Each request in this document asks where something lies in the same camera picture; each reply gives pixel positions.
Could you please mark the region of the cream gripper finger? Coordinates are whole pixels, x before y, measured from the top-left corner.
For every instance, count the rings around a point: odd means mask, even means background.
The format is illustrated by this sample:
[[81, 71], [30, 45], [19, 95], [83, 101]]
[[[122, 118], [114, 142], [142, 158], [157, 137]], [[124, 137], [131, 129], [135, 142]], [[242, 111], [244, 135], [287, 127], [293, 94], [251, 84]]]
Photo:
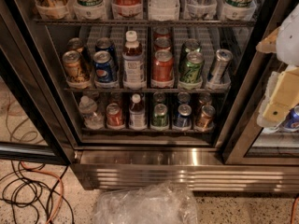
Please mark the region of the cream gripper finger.
[[299, 104], [299, 67], [288, 66], [281, 73], [273, 72], [265, 92], [262, 117], [280, 123], [290, 110]]
[[256, 50], [261, 53], [276, 53], [277, 52], [277, 38], [278, 38], [279, 28], [275, 29], [271, 34], [269, 34], [265, 39], [260, 41], [256, 46]]

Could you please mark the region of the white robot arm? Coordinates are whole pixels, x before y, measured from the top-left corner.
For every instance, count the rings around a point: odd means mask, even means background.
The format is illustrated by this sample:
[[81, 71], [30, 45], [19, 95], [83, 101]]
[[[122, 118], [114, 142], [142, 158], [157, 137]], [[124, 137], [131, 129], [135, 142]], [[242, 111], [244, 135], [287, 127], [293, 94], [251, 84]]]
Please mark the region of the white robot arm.
[[273, 72], [259, 108], [257, 124], [264, 128], [279, 125], [299, 104], [299, 5], [281, 25], [256, 46], [261, 53], [276, 53], [285, 71]]

